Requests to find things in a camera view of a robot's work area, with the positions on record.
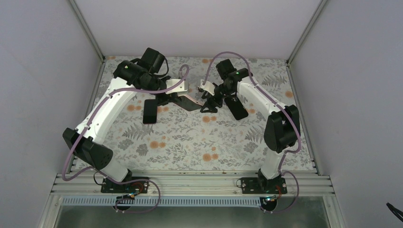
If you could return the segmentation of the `magenta phone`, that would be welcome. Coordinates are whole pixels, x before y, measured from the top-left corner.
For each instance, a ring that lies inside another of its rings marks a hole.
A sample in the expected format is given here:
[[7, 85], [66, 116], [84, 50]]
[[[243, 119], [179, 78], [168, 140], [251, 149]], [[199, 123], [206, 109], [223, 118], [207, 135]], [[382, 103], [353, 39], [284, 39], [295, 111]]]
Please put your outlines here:
[[156, 99], [144, 101], [143, 124], [155, 124], [157, 122], [158, 102]]

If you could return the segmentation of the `black phone case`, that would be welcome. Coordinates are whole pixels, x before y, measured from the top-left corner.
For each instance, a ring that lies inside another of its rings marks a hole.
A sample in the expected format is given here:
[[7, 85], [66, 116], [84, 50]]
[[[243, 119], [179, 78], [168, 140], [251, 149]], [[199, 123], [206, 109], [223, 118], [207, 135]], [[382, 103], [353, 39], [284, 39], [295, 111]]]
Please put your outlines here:
[[249, 116], [248, 111], [236, 95], [226, 97], [224, 102], [236, 120], [241, 120]]

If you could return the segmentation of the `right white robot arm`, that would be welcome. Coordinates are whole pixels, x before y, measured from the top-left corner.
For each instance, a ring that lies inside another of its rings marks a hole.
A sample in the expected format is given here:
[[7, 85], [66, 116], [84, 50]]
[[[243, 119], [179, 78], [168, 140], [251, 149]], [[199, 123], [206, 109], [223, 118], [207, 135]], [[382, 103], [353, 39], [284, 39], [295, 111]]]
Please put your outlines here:
[[249, 113], [238, 96], [251, 101], [264, 115], [266, 126], [263, 140], [270, 153], [258, 170], [257, 186], [262, 193], [270, 193], [282, 184], [281, 165], [287, 148], [300, 143], [299, 110], [295, 105], [285, 105], [258, 85], [253, 74], [247, 69], [237, 70], [229, 59], [216, 65], [223, 82], [220, 85], [201, 80], [199, 91], [205, 100], [200, 112], [216, 113], [226, 105], [236, 120], [248, 117]]

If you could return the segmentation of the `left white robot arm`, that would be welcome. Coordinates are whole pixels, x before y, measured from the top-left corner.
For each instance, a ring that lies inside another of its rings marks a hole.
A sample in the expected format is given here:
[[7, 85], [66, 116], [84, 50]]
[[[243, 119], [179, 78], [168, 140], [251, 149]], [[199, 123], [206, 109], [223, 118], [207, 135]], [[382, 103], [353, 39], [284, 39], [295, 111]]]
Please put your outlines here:
[[66, 128], [63, 132], [63, 139], [70, 149], [62, 169], [64, 181], [77, 177], [76, 174], [66, 177], [69, 162], [76, 156], [113, 182], [118, 191], [131, 189], [131, 172], [116, 160], [103, 141], [124, 106], [137, 93], [161, 94], [169, 90], [164, 78], [166, 74], [159, 74], [161, 66], [167, 63], [163, 54], [149, 47], [140, 58], [118, 64], [95, 108], [76, 128]]

